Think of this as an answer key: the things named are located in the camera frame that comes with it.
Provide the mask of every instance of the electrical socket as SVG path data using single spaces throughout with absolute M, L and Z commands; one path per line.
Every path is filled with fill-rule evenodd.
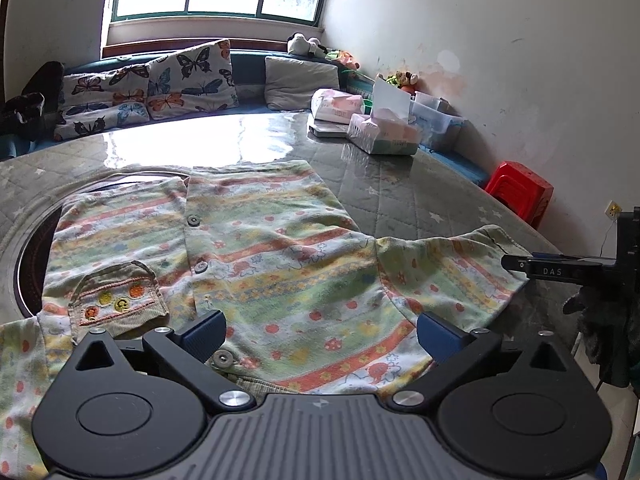
M 622 208 L 618 204 L 613 202 L 613 200 L 609 203 L 609 205 L 607 206 L 607 209 L 604 211 L 604 214 L 607 215 L 612 220 L 615 220 L 616 218 L 618 218 L 618 215 L 620 213 L 622 213 Z

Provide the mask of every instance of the embroidered pocket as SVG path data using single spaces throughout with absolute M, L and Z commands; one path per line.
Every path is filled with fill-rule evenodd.
M 116 337 L 168 313 L 156 275 L 137 261 L 88 274 L 69 302 L 76 342 L 98 326 Z

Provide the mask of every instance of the green window frame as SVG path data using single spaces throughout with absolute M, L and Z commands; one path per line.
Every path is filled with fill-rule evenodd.
M 190 0 L 185 0 L 184 10 L 176 10 L 171 12 L 149 12 L 146 14 L 130 14 L 126 16 L 118 16 L 119 0 L 113 0 L 113 13 L 111 15 L 112 22 L 125 22 L 127 20 L 136 20 L 139 18 L 161 18 L 165 16 L 228 16 L 238 18 L 260 18 L 262 20 L 273 20 L 277 22 L 299 23 L 300 25 L 309 25 L 317 27 L 320 22 L 320 15 L 324 6 L 324 0 L 318 0 L 316 13 L 312 20 L 300 20 L 298 18 L 290 18 L 289 16 L 277 16 L 275 14 L 265 14 L 262 12 L 262 4 L 264 0 L 258 0 L 258 7 L 255 14 L 242 14 L 238 12 L 208 12 L 188 10 Z

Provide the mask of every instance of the orange embroidered circle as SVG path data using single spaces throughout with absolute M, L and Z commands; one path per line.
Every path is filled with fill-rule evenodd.
M 127 298 L 118 298 L 114 308 L 116 309 L 116 312 L 126 312 L 129 310 L 129 300 Z
M 98 313 L 99 312 L 100 312 L 100 310 L 98 309 L 98 307 L 89 306 L 84 311 L 84 317 L 89 321 L 95 321 L 95 319 L 98 317 Z
M 110 290 L 105 290 L 99 297 L 98 301 L 101 305 L 108 305 L 113 301 L 113 294 Z
M 145 287 L 143 287 L 139 283 L 135 283 L 134 285 L 131 285 L 131 288 L 129 289 L 129 295 L 134 300 L 144 296 L 144 294 L 145 294 Z

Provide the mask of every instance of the red plastic stool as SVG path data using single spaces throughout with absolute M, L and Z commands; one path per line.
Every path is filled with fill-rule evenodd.
M 537 229 L 554 187 L 519 162 L 503 162 L 484 190 Z

